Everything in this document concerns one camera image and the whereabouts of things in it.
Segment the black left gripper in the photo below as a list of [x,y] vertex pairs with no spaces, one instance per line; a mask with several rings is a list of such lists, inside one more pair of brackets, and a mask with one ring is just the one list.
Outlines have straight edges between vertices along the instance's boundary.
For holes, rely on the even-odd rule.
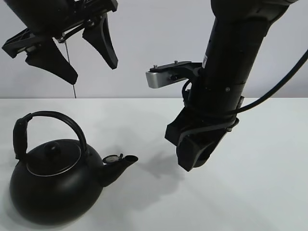
[[117,10],[116,0],[7,0],[5,3],[26,26],[2,46],[10,57],[15,58],[25,51],[28,65],[75,84],[78,74],[64,58],[54,39],[62,43],[83,30],[83,39],[111,69],[117,68],[118,58],[107,16],[108,12]]

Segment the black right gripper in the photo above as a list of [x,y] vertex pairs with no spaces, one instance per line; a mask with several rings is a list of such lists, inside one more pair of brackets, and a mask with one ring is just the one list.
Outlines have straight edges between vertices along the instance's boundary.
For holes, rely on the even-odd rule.
[[201,88],[185,82],[184,107],[166,129],[165,138],[176,146],[178,164],[187,172],[202,166],[228,130],[239,122],[243,84]]

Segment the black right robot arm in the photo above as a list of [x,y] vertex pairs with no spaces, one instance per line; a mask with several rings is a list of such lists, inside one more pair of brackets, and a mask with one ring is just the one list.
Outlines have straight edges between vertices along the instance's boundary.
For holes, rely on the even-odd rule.
[[197,76],[182,89],[184,108],[167,126],[178,164],[202,166],[227,132],[239,123],[235,112],[257,53],[270,26],[290,0],[213,0],[214,25]]

